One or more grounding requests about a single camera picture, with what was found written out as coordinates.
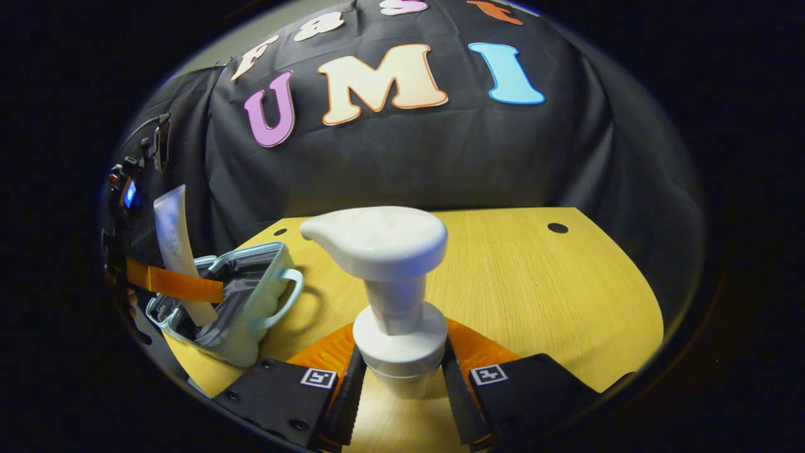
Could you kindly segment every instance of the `foam letter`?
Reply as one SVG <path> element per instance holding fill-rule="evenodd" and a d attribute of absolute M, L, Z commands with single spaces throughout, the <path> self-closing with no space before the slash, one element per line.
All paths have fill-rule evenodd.
<path fill-rule="evenodd" d="M 427 3 L 407 2 L 405 0 L 385 0 L 384 2 L 380 3 L 380 7 L 383 8 L 380 10 L 380 12 L 382 12 L 384 15 L 395 16 L 426 10 Z"/>
<path fill-rule="evenodd" d="M 352 90 L 370 109 L 379 112 L 386 104 L 391 84 L 397 82 L 397 95 L 391 104 L 400 109 L 440 106 L 448 94 L 433 81 L 425 54 L 425 44 L 404 44 L 386 52 L 377 69 L 354 56 L 343 56 L 319 67 L 327 76 L 330 110 L 322 118 L 328 126 L 346 123 L 361 114 L 361 107 L 349 100 Z"/>
<path fill-rule="evenodd" d="M 480 53 L 492 77 L 495 87 L 489 96 L 495 101 L 507 104 L 539 104 L 545 102 L 545 96 L 534 89 L 517 61 L 516 48 L 505 44 L 472 43 L 469 50 Z"/>
<path fill-rule="evenodd" d="M 498 19 L 498 20 L 502 20 L 503 22 L 513 23 L 514 25 L 522 25 L 522 21 L 517 20 L 517 19 L 515 19 L 513 17 L 509 17 L 509 16 L 506 15 L 506 13 L 511 14 L 511 11 L 504 10 L 503 8 L 501 8 L 499 6 L 495 6 L 492 3 L 474 2 L 472 0 L 467 2 L 467 3 L 469 3 L 471 5 L 478 5 L 478 7 L 481 8 L 481 10 L 484 11 L 487 15 L 490 15 L 490 16 Z"/>
<path fill-rule="evenodd" d="M 293 71 L 282 73 L 268 85 L 277 96 L 279 121 L 275 127 L 268 127 L 266 124 L 266 116 L 262 109 L 262 99 L 266 95 L 264 90 L 261 89 L 252 94 L 243 105 L 243 108 L 249 113 L 249 125 L 254 139 L 266 148 L 284 142 L 294 128 L 294 103 L 289 83 L 293 74 Z"/>
<path fill-rule="evenodd" d="M 246 73 L 246 71 L 251 69 L 252 66 L 254 66 L 254 61 L 260 58 L 262 54 L 266 52 L 268 44 L 275 42 L 278 38 L 279 35 L 271 36 L 263 43 L 258 44 L 256 48 L 253 48 L 250 51 L 244 53 L 243 57 L 241 58 L 241 63 L 237 67 L 237 71 L 235 71 L 235 74 L 232 75 L 232 78 L 230 80 L 235 81 L 238 77 L 242 76 L 243 74 Z"/>
<path fill-rule="evenodd" d="M 343 24 L 344 21 L 341 20 L 341 13 L 338 11 L 321 15 L 300 27 L 299 29 L 301 31 L 294 36 L 294 41 L 304 41 L 319 33 L 335 30 Z"/>

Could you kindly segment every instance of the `lotion tube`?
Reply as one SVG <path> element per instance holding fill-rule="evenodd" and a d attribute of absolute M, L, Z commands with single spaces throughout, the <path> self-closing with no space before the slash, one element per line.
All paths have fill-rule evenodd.
<path fill-rule="evenodd" d="M 154 200 L 156 239 L 165 268 L 169 271 L 198 277 L 190 249 L 188 222 L 184 213 L 184 184 Z M 213 305 L 203 301 L 181 299 L 180 302 L 197 326 L 204 326 L 218 319 Z"/>

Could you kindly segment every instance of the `wooden table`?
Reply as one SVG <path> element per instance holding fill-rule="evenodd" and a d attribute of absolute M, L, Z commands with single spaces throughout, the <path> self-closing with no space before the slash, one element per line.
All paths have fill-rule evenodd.
<path fill-rule="evenodd" d="M 662 315 L 646 280 L 578 210 L 433 214 L 447 225 L 448 250 L 444 262 L 428 274 L 426 300 L 445 316 L 520 356 L 545 352 L 598 392 L 639 369 L 662 342 Z M 282 241 L 305 277 L 296 306 L 262 342 L 265 357 L 289 359 L 353 322 L 368 304 L 360 279 L 341 270 L 319 245 L 302 239 L 303 220 L 280 220 L 241 245 Z M 568 232 L 554 232 L 550 223 Z M 287 231 L 275 235 L 282 229 Z M 166 340 L 208 395 L 217 395 L 245 371 L 170 336 Z M 444 380 L 435 380 L 427 398 L 405 401 L 391 396 L 368 371 L 345 451 L 468 449 L 459 442 Z"/>

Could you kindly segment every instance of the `white pump bottle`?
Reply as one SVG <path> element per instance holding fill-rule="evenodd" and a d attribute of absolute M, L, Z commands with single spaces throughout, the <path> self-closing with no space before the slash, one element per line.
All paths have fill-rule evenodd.
<path fill-rule="evenodd" d="M 378 206 L 322 214 L 299 230 L 365 282 L 369 306 L 353 325 L 363 360 L 397 396 L 423 396 L 447 339 L 444 316 L 424 301 L 426 275 L 447 250 L 447 227 L 422 210 Z"/>

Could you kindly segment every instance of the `black cloth backdrop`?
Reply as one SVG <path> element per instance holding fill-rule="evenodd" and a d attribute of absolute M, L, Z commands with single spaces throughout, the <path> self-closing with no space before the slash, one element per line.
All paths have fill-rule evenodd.
<path fill-rule="evenodd" d="M 153 135 L 155 125 L 135 129 L 171 112 L 167 171 L 150 168 L 142 185 L 151 199 L 187 185 L 196 257 L 230 251 L 283 217 L 349 207 L 575 206 L 640 268 L 668 328 L 698 284 L 705 218 L 684 144 L 661 107 L 607 56 L 549 18 L 512 10 L 524 22 L 516 26 L 463 0 L 428 4 L 418 13 L 387 16 L 378 2 L 357 0 L 266 30 L 266 39 L 279 39 L 235 82 L 240 56 L 159 87 L 115 159 L 138 156 L 140 139 Z M 302 24 L 335 10 L 345 24 L 293 40 Z M 517 48 L 546 101 L 492 99 L 492 73 L 467 47 L 476 42 Z M 317 72 L 322 64 L 355 56 L 377 68 L 393 46 L 419 43 L 431 48 L 427 62 L 447 103 L 399 109 L 391 105 L 392 85 L 381 111 L 352 94 L 361 107 L 357 119 L 322 123 L 328 110 L 327 77 Z M 288 70 L 294 129 L 285 142 L 264 148 L 243 104 L 265 90 L 266 122 L 276 124 L 268 85 Z M 132 253 L 161 264 L 150 203 L 135 227 Z"/>

